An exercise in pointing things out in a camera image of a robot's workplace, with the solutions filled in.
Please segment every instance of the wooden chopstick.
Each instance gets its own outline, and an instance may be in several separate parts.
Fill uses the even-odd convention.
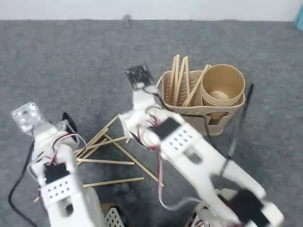
[[[96,150],[98,150],[98,148],[93,148],[93,150],[91,150],[89,153],[87,153],[83,158],[88,158],[89,156],[91,156]]]
[[[175,93],[175,91],[177,90],[178,87],[178,78],[179,78],[179,63],[180,63],[180,55],[177,54],[176,55],[176,69],[175,69],[175,89],[173,90],[173,92]]]
[[[99,133],[98,133],[98,136],[93,140],[93,143],[91,144],[94,144],[96,143],[106,132],[108,131],[108,128],[103,128]],[[89,150],[89,148],[86,148],[84,151],[79,151],[77,153],[77,157],[83,157],[85,155],[85,153],[87,153]]]
[[[177,84],[177,89],[175,90],[175,100],[174,100],[174,106],[177,106],[177,102],[178,102],[178,98],[179,98],[179,91],[180,91],[180,87],[181,87],[181,82],[182,82],[182,77],[183,77],[183,72],[184,72],[184,66],[185,66],[185,62],[186,62],[187,56],[183,58],[182,60],[182,64],[181,64],[181,69],[180,69],[180,73],[179,73],[179,78],[178,81],[175,83]]]
[[[190,94],[190,79],[189,79],[189,66],[188,66],[188,57],[185,60],[185,82],[186,82],[186,91],[187,91],[187,96],[189,97]]]
[[[188,104],[190,103],[191,99],[193,98],[195,92],[197,91],[198,87],[200,86],[202,77],[204,76],[204,74],[206,73],[207,69],[209,68],[209,65],[206,65],[205,68],[203,69],[196,85],[194,86],[194,89],[190,92],[189,96],[186,98],[186,100],[184,101],[184,103],[182,104],[182,107],[188,106]]]
[[[100,159],[86,159],[86,158],[78,158],[77,161],[93,162],[93,163],[106,163],[106,164],[118,164],[118,165],[134,165],[134,162],[100,160]]]
[[[101,186],[101,185],[107,185],[107,184],[126,183],[126,182],[141,181],[141,180],[144,180],[144,177],[129,178],[129,179],[115,180],[115,181],[104,181],[104,182],[99,182],[99,183],[87,183],[87,184],[84,184],[83,187],[94,187],[94,186]]]
[[[174,57],[174,60],[172,62],[172,67],[171,67],[171,75],[170,75],[170,83],[169,83],[169,98],[167,100],[167,104],[171,103],[171,98],[172,98],[172,85],[174,83],[174,77],[175,77],[175,70],[176,70],[176,59],[177,57]]]

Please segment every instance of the wire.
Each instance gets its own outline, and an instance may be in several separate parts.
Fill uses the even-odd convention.
[[[53,165],[53,163],[54,163],[54,161],[55,161],[55,159],[56,159],[56,156],[57,156],[58,150],[55,149],[56,143],[59,142],[59,141],[61,141],[61,140],[63,140],[63,139],[65,139],[65,138],[67,138],[67,137],[70,137],[70,136],[78,136],[78,137],[83,141],[83,143],[84,143],[84,149],[83,149],[81,152],[83,152],[83,151],[86,150],[87,144],[86,144],[84,138],[82,138],[79,134],[77,134],[77,133],[68,133],[68,134],[65,134],[65,135],[63,135],[63,136],[60,136],[60,137],[58,137],[58,138],[53,142],[53,146],[52,146],[52,147],[53,147],[53,152],[54,152],[54,154],[53,154],[53,157],[52,157],[52,159],[51,159],[51,161],[50,161],[50,163],[49,163],[49,166]]]
[[[220,176],[223,175],[223,173],[224,173],[224,171],[227,167],[228,162],[230,160],[232,160],[232,156],[233,156],[233,154],[236,150],[236,147],[238,146],[240,133],[241,133],[241,130],[242,130],[242,127],[243,127],[243,124],[244,124],[244,120],[246,118],[246,112],[247,112],[248,106],[250,104],[250,99],[251,99],[253,89],[254,89],[254,84],[251,84],[250,88],[248,90],[248,93],[247,93],[245,106],[244,106],[243,111],[242,111],[241,116],[240,116],[239,124],[237,125],[237,128],[235,130],[235,134],[234,134],[234,137],[233,137],[233,140],[232,140],[232,144],[231,144],[230,149],[228,151],[226,161],[225,161],[225,163],[222,167],[222,170],[220,171]]]
[[[170,210],[170,211],[176,211],[176,210],[182,208],[184,205],[186,205],[189,202],[198,202],[198,203],[203,202],[202,200],[199,200],[196,198],[185,197],[174,205],[169,205],[169,206],[165,205],[162,200],[162,181],[163,180],[162,180],[162,160],[161,160],[160,152],[158,152],[158,174],[159,174],[158,198],[159,198],[161,205],[165,209]]]
[[[151,94],[155,97],[157,97],[157,99],[160,101],[161,105],[168,111],[171,111],[171,112],[175,112],[174,110],[170,109],[163,101],[163,99],[161,98],[161,96],[158,94],[158,93],[150,93],[148,91],[146,91],[144,88],[143,90],[148,93],[148,94]],[[206,136],[209,140],[209,143],[212,145],[212,147],[214,149],[216,149],[222,156],[224,156],[224,154],[218,149],[218,147],[216,146],[216,144],[214,143],[214,141],[212,140],[211,136],[210,136],[210,133],[209,133],[209,128],[208,128],[208,125],[207,125],[207,122],[206,122],[206,118],[203,116],[203,115],[194,115],[194,114],[186,114],[186,113],[180,113],[181,116],[184,116],[184,117],[200,117],[200,118],[203,118],[204,120],[204,126],[205,126],[205,130],[206,130]]]
[[[8,201],[10,206],[12,207],[12,209],[14,210],[14,212],[16,212],[20,217],[22,217],[26,222],[28,222],[31,226],[33,227],[37,227],[37,225],[30,219],[28,218],[24,213],[22,213],[12,202],[12,196],[14,191],[16,190],[16,188],[18,187],[19,183],[21,182],[21,180],[24,177],[25,171],[27,169],[28,163],[30,161],[30,158],[32,156],[32,153],[34,151],[34,146],[35,146],[35,140],[33,140],[32,144],[30,145],[29,151],[28,151],[28,155],[27,158],[25,160],[25,164],[22,168],[21,174],[19,176],[19,178],[17,179],[17,181],[15,182],[15,184],[13,185],[12,189],[9,192],[9,196],[8,196]]]
[[[34,173],[33,169],[32,169],[32,164],[34,163],[38,163],[40,162],[43,158],[48,158],[49,160],[52,160],[50,157],[48,156],[41,156],[41,157],[37,157],[35,160],[33,160],[31,163],[28,164],[27,166],[27,171],[29,172],[29,174],[31,175],[31,177],[37,181],[37,175]]]
[[[143,145],[145,148],[147,148],[147,149],[149,149],[149,150],[154,150],[154,149],[156,149],[159,145],[158,145],[158,144],[154,144],[154,145],[151,145],[151,146],[147,146],[147,145],[145,144],[145,142],[143,141],[143,136],[142,136],[141,127],[142,127],[142,124],[143,124],[144,122],[150,123],[152,127],[157,126],[157,125],[158,125],[158,122],[159,122],[159,119],[158,119],[157,117],[155,117],[155,116],[152,116],[152,117],[154,118],[155,123],[152,123],[151,121],[145,120],[145,121],[143,121],[141,124],[139,124],[139,126],[138,126],[138,131],[137,131],[139,144],[140,144],[140,145]]]

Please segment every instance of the black cable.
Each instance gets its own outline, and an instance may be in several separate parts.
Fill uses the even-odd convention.
[[[29,151],[28,151],[28,155],[27,155],[27,158],[25,160],[25,164],[22,168],[22,171],[21,171],[21,175],[20,177],[17,179],[17,181],[15,182],[14,186],[12,187],[12,189],[10,190],[9,192],[9,197],[8,197],[8,200],[9,200],[9,204],[10,206],[12,207],[12,209],[19,215],[21,216],[26,222],[28,222],[31,226],[33,227],[37,227],[37,225],[30,219],[28,218],[24,213],[22,213],[12,202],[12,196],[13,196],[13,193],[14,191],[16,190],[16,188],[18,187],[19,183],[21,182],[21,180],[23,179],[24,177],[24,174],[25,174],[25,171],[27,169],[27,166],[28,166],[28,163],[32,157],[32,153],[34,151],[34,146],[35,146],[35,140],[33,140],[32,144],[30,145],[30,148],[29,148]]]
[[[240,133],[241,133],[241,130],[242,130],[242,127],[243,127],[243,124],[244,124],[244,120],[245,120],[245,117],[246,117],[246,112],[247,112],[248,106],[250,104],[250,99],[251,99],[253,89],[254,89],[254,84],[251,84],[250,88],[248,90],[247,96],[246,96],[246,103],[245,103],[245,106],[244,106],[243,111],[241,113],[239,124],[236,127],[234,137],[233,137],[233,140],[232,140],[232,144],[231,144],[231,147],[229,149],[226,161],[225,161],[225,163],[223,165],[223,168],[220,172],[220,176],[223,175],[224,170],[226,169],[228,162],[230,160],[232,160],[232,156],[235,152],[236,147],[238,146]]]
[[[160,96],[158,93],[149,93],[149,92],[146,91],[145,89],[143,89],[143,90],[144,90],[146,93],[151,94],[151,95],[157,97],[158,100],[160,101],[161,105],[162,105],[166,110],[171,111],[171,112],[175,112],[175,111],[173,111],[172,109],[170,109],[170,108],[164,103],[163,99],[161,98],[161,96]],[[212,147],[213,147],[214,149],[216,149],[222,156],[224,156],[223,153],[218,149],[218,147],[217,147],[217,146],[215,145],[215,143],[213,142],[213,140],[212,140],[212,138],[211,138],[211,136],[210,136],[210,134],[209,134],[209,128],[208,128],[208,125],[207,125],[207,122],[206,122],[206,118],[205,118],[203,115],[194,115],[194,114],[186,114],[186,113],[182,113],[182,114],[180,113],[180,115],[181,115],[181,116],[184,116],[184,117],[201,117],[201,118],[203,118],[205,130],[206,130],[206,135],[207,135],[207,137],[208,137],[209,143],[210,143],[210,144],[212,145]]]

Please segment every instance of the red and white wire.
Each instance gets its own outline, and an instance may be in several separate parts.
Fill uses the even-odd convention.
[[[144,122],[150,123],[151,126],[157,126],[157,125],[159,124],[159,119],[158,119],[157,117],[155,117],[155,116],[153,116],[153,118],[154,118],[154,120],[155,120],[155,123],[152,123],[152,122],[150,122],[150,121],[144,121]],[[145,143],[144,139],[143,139],[143,134],[142,134],[142,132],[144,132],[144,131],[142,131],[141,129],[142,129],[142,126],[143,126],[143,123],[144,123],[144,122],[142,122],[142,123],[139,124],[139,126],[138,126],[138,130],[137,130],[138,140],[139,140],[140,143],[141,143],[143,146],[145,146],[146,148],[151,149],[151,150],[156,149],[156,148],[159,146],[158,144],[147,145],[147,144]]]
[[[78,136],[83,141],[83,143],[84,143],[84,149],[83,150],[86,150],[87,144],[86,144],[84,138],[82,138],[79,134],[77,134],[77,133],[68,133],[68,134],[62,135],[62,136],[58,137],[53,142],[53,146],[52,146],[52,148],[53,148],[53,157],[52,157],[52,160],[50,161],[50,163],[48,164],[49,166],[51,166],[54,163],[54,161],[56,159],[56,156],[57,156],[58,150],[55,148],[56,143],[59,142],[59,141],[61,141],[61,140],[63,140],[63,139],[65,139],[65,138],[68,138],[70,136]]]

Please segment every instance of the white wall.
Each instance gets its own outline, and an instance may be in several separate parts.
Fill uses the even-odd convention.
[[[0,19],[293,21],[303,0],[0,0]]]

